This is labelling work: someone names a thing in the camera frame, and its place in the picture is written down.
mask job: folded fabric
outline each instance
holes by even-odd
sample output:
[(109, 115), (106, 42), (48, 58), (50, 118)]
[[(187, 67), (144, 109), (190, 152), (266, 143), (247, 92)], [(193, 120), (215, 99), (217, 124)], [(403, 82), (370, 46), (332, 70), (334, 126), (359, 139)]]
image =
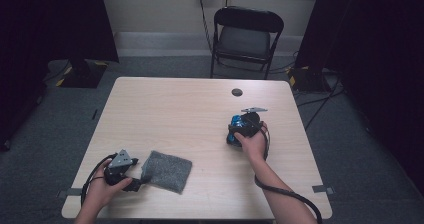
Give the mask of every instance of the folded fabric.
[(150, 178), (150, 184), (181, 194), (191, 167), (189, 160), (152, 151), (141, 167), (141, 179)]

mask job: wall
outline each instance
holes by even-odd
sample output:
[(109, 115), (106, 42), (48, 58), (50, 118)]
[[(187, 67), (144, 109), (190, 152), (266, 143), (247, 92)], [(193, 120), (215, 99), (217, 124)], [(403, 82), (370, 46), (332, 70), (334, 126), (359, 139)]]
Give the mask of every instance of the wall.
[[(104, 0), (114, 32), (203, 33), (199, 0)], [(231, 5), (267, 9), (285, 21), (285, 36), (303, 36), (315, 0), (229, 0)], [(209, 30), (225, 0), (203, 0)]]

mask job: person's right hand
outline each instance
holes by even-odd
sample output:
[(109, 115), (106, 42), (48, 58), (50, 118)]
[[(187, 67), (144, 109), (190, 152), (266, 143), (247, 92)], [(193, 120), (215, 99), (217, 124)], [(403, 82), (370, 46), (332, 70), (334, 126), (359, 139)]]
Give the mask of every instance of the person's right hand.
[[(265, 122), (262, 122), (262, 130), (266, 133), (268, 131), (267, 125)], [(262, 132), (258, 131), (252, 137), (245, 137), (242, 134), (236, 132), (234, 137), (240, 141), (243, 151), (251, 160), (256, 160), (257, 158), (263, 159), (264, 152), (266, 149), (266, 141)]]

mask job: chair seat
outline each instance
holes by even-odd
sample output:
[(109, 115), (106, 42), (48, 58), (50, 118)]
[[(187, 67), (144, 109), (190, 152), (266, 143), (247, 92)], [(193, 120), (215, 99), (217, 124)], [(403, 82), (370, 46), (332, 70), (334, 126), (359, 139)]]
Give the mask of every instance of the chair seat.
[(269, 57), (270, 34), (225, 26), (216, 51), (224, 55), (246, 56), (266, 60)]

